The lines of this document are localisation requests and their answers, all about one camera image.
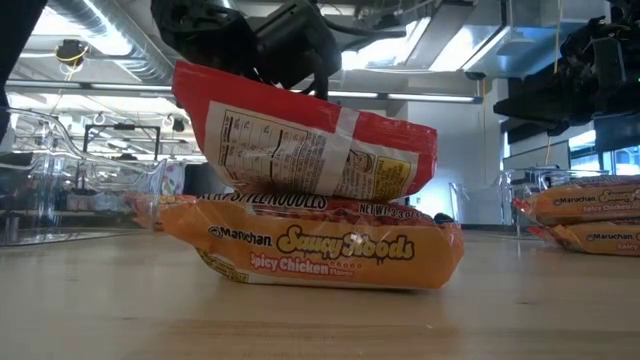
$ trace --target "overhead pipe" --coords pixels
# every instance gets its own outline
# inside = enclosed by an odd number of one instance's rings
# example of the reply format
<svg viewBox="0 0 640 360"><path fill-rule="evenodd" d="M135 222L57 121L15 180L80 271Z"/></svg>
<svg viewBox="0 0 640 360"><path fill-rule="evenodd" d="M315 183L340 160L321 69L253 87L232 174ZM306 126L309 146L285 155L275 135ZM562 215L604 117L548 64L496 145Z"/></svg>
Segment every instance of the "overhead pipe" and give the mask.
<svg viewBox="0 0 640 360"><path fill-rule="evenodd" d="M49 0L47 6L79 26L92 47L145 84L168 84L172 63L114 0Z"/></svg>

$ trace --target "maruchan logo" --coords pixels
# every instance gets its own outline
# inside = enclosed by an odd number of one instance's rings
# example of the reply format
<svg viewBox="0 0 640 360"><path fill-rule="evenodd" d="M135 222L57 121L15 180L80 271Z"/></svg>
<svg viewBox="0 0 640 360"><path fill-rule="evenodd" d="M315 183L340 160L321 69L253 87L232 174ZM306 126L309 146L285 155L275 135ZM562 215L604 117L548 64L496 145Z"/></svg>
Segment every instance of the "maruchan logo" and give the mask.
<svg viewBox="0 0 640 360"><path fill-rule="evenodd" d="M587 235L587 241L602 241L602 240L640 240L640 234L635 237L632 234L601 234L593 233Z"/></svg>
<svg viewBox="0 0 640 360"><path fill-rule="evenodd" d="M273 240L269 235L256 234L254 232L247 232L237 229L230 229L224 226L211 226L209 228L209 235L220 239L233 239L245 241L251 245L257 246L273 246Z"/></svg>
<svg viewBox="0 0 640 360"><path fill-rule="evenodd" d="M591 201L598 201L598 200L596 199L595 196L581 196L581 197L575 197L575 198L564 197L564 198L556 199L553 202L553 205L560 206L564 204L585 203L585 202L591 202Z"/></svg>

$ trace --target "nutrition facts label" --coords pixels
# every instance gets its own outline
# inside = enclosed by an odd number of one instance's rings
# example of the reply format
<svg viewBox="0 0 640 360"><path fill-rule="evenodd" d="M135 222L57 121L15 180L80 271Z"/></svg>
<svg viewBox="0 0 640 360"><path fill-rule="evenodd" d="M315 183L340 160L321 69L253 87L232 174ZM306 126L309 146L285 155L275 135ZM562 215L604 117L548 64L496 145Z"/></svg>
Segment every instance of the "nutrition facts label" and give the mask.
<svg viewBox="0 0 640 360"><path fill-rule="evenodd" d="M312 184L304 184L307 176L298 170L313 172L314 167L308 165L320 160L324 144L315 143L314 138L308 131L227 109L220 129L218 165L233 180L309 186ZM316 161L308 159L313 155ZM301 162L306 165L304 170L298 169Z"/></svg>

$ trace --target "instant noodle package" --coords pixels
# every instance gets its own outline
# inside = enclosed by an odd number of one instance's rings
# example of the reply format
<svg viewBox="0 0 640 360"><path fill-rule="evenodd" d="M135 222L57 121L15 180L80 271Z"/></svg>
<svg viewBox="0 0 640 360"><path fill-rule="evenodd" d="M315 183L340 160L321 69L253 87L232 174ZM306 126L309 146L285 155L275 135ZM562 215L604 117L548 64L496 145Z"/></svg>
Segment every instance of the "instant noodle package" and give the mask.
<svg viewBox="0 0 640 360"><path fill-rule="evenodd" d="M599 176L552 187L518 204L534 229L568 250L640 256L640 177Z"/></svg>
<svg viewBox="0 0 640 360"><path fill-rule="evenodd" d="M164 231L244 283L438 288L462 233L410 207L436 131L178 62L173 92L233 194L160 211Z"/></svg>

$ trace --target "table surface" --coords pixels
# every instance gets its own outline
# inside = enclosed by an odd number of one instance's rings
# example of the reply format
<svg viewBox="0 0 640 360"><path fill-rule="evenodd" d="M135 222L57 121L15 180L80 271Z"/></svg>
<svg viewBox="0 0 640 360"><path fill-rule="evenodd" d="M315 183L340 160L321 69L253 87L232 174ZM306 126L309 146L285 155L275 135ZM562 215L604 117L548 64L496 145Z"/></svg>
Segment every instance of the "table surface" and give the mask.
<svg viewBox="0 0 640 360"><path fill-rule="evenodd" d="M0 359L638 359L640 259L467 233L425 292L238 284L140 235L0 249Z"/></svg>

